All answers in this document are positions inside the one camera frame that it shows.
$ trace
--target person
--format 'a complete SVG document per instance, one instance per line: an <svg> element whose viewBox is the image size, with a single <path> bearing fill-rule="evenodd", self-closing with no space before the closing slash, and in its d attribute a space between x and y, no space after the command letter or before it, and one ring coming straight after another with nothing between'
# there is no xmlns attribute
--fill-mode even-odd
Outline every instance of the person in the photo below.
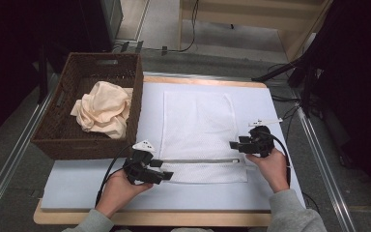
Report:
<svg viewBox="0 0 371 232"><path fill-rule="evenodd" d="M270 198L271 224L269 232L274 231L327 231L317 212L304 209L297 198L296 192L289 188L286 177L286 160L284 155L273 148L266 158L245 155L258 165L262 175L268 181L274 195ZM122 209L136 195L150 189L153 185L143 183L132 185L124 170L113 174L108 180L99 204L75 228L64 232L108 232L113 227L110 220L115 212ZM213 231L196 228L179 228L176 232Z"/></svg>

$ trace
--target white cloth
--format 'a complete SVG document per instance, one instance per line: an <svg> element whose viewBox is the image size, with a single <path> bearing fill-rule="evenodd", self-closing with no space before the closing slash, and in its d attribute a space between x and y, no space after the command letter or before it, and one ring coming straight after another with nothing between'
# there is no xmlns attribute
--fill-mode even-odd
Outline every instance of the white cloth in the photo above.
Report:
<svg viewBox="0 0 371 232"><path fill-rule="evenodd" d="M95 84L89 94L77 100L71 115L84 131L103 132L111 138L126 137L132 88L122 88L105 81Z"/></svg>
<svg viewBox="0 0 371 232"><path fill-rule="evenodd" d="M166 160L161 170L174 172L171 182L246 182L243 154L229 145L237 134L234 108L227 94L164 92L159 158ZM213 160L240 161L211 163Z"/></svg>

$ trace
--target wooden desk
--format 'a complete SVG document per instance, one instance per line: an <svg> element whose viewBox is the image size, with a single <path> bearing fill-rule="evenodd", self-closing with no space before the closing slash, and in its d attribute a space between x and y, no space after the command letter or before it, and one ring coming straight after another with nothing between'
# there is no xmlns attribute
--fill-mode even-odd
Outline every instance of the wooden desk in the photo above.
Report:
<svg viewBox="0 0 371 232"><path fill-rule="evenodd" d="M267 88L263 83L238 82L195 78L172 78L163 76L145 76L145 82L183 83L200 85L227 85L252 88ZM37 224L78 224L88 212L44 212L41 209L42 200L34 214ZM119 212L112 221L119 225L138 226L268 226L271 222L269 211L207 211L207 212Z"/></svg>
<svg viewBox="0 0 371 232"><path fill-rule="evenodd" d="M191 20L196 0L181 0L179 48L183 19ZM322 25L332 0L200 0L197 20L278 30L288 61L301 55L313 32Z"/></svg>

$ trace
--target hand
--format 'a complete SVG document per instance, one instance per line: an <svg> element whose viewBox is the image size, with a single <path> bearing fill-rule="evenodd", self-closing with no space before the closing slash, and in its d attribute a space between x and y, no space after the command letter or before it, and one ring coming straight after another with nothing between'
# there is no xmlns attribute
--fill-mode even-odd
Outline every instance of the hand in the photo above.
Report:
<svg viewBox="0 0 371 232"><path fill-rule="evenodd" d="M265 158L258 158L249 154L245 156L248 160L258 165L274 193L289 189L286 173L287 164L284 155L280 151L273 148L270 155Z"/></svg>
<svg viewBox="0 0 371 232"><path fill-rule="evenodd" d="M96 210L111 218L114 213L126 206L134 196L150 189L153 184L132 185L124 170L114 173L106 183L103 195Z"/></svg>

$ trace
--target gray sleeve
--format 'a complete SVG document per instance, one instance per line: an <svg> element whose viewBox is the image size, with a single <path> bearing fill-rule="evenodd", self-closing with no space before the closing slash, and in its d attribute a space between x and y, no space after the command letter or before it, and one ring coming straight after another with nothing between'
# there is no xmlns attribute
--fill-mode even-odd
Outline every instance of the gray sleeve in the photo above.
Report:
<svg viewBox="0 0 371 232"><path fill-rule="evenodd" d="M304 209L293 189L276 193L270 199L272 220L269 232L276 231L327 231L321 216Z"/></svg>
<svg viewBox="0 0 371 232"><path fill-rule="evenodd" d="M66 229L64 232L109 232L113 222L97 210L91 210L89 215L74 229Z"/></svg>

